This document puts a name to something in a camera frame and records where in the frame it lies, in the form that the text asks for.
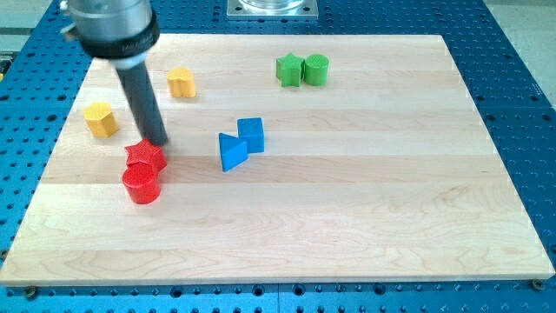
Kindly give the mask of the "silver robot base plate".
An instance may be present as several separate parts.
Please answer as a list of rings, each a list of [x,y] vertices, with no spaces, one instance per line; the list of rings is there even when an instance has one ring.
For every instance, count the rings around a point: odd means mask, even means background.
[[[317,0],[228,0],[230,20],[317,18]]]

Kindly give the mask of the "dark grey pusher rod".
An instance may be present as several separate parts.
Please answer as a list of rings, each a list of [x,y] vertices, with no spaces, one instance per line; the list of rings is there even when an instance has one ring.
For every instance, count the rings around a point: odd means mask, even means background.
[[[116,73],[142,139],[157,146],[166,144],[168,135],[145,63]]]

